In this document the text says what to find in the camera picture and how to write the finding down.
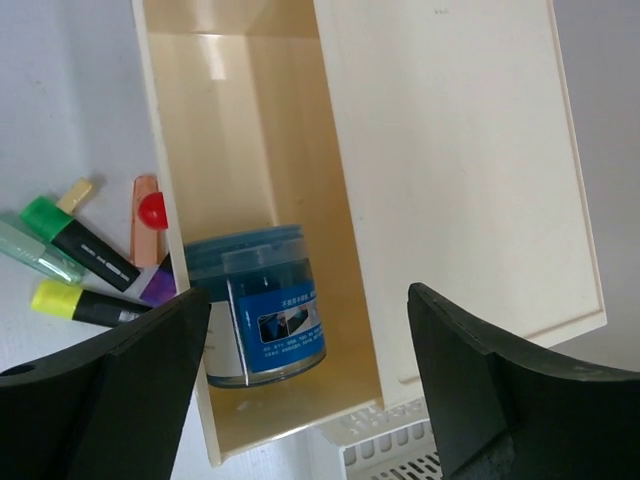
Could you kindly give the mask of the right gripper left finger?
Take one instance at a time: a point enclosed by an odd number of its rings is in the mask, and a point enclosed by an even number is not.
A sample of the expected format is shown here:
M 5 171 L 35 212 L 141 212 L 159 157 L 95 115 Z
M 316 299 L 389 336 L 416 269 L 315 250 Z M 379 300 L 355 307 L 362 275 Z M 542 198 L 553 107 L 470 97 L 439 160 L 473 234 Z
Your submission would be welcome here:
M 170 478 L 209 310 L 207 293 L 190 289 L 2 372 L 2 478 Z

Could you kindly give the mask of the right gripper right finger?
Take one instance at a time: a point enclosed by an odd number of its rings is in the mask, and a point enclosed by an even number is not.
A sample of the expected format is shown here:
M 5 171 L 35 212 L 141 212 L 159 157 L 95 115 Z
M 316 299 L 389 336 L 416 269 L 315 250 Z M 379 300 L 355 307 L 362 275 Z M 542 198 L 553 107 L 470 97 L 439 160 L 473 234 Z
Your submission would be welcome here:
M 639 376 L 540 347 L 421 283 L 408 317 L 447 479 L 635 479 Z

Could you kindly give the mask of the blue labelled jar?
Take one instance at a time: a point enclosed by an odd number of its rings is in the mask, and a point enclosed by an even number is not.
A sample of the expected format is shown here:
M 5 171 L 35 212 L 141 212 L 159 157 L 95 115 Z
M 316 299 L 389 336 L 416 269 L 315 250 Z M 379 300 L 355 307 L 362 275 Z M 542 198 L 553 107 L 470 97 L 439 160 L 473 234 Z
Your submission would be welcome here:
M 209 295 L 207 381 L 241 389 L 321 363 L 326 342 L 301 226 L 269 227 L 185 247 L 192 287 Z

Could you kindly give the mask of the cream top drawer red knob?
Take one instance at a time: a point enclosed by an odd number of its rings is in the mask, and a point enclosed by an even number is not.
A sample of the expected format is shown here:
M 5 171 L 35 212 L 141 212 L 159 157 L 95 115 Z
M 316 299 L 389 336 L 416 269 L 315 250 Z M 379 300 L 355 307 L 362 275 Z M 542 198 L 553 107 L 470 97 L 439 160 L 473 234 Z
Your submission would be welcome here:
M 136 1 L 168 247 L 180 290 L 184 247 L 299 224 L 327 358 L 263 387 L 196 401 L 209 462 L 377 402 L 381 386 L 324 56 L 310 1 Z

